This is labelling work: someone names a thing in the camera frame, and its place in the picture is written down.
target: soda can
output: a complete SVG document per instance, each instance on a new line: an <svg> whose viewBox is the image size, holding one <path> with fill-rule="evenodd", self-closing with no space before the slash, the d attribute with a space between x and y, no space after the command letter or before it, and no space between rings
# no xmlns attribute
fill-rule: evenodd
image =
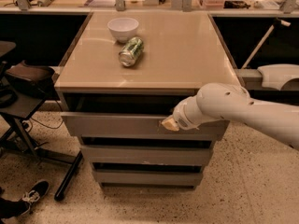
<svg viewBox="0 0 299 224"><path fill-rule="evenodd" d="M126 67L134 65L143 48L143 41L139 37L131 38L119 52L119 61Z"/></svg>

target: drawer front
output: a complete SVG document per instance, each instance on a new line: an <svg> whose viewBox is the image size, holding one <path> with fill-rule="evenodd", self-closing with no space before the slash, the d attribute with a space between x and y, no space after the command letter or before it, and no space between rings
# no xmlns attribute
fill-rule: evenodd
<svg viewBox="0 0 299 224"><path fill-rule="evenodd" d="M100 184L137 184L137 185L170 185L198 186L203 174L165 174L142 172L103 172L93 170L93 178Z"/></svg>
<svg viewBox="0 0 299 224"><path fill-rule="evenodd" d="M166 116L63 112L65 126L74 136L182 140L221 140L228 121L202 124L199 130L172 132L161 121Z"/></svg>
<svg viewBox="0 0 299 224"><path fill-rule="evenodd" d="M210 149L81 146L89 162L137 163L204 166L211 158Z"/></svg>

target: white robotic arm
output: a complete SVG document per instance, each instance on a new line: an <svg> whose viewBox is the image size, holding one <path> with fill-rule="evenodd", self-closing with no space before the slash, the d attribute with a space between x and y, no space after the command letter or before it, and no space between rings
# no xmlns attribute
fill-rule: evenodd
<svg viewBox="0 0 299 224"><path fill-rule="evenodd" d="M244 123L299 150L299 106L252 99L240 86L206 84L197 95L181 101L162 124L178 131L220 119Z"/></svg>

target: black sneaker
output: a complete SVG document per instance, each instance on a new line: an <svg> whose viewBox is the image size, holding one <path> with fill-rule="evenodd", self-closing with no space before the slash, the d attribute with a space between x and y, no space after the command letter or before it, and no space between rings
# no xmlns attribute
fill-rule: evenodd
<svg viewBox="0 0 299 224"><path fill-rule="evenodd" d="M34 186L30 189L29 192L25 192L23 194L21 200L26 202L27 209L23 213L21 213L22 215L29 212L32 205L34 203L37 203L41 198L43 198L47 194L49 186L50 185L48 181L39 180L34 184Z"/></svg>

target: workbench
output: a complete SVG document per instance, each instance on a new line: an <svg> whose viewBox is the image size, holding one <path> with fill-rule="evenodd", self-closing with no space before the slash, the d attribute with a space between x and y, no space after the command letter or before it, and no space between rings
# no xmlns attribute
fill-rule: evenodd
<svg viewBox="0 0 299 224"><path fill-rule="evenodd" d="M117 17L139 21L144 52L123 67L107 29ZM239 85L205 11L101 10L91 14L55 83L64 123L101 186L195 188L228 121L168 131L161 121L209 82Z"/></svg>

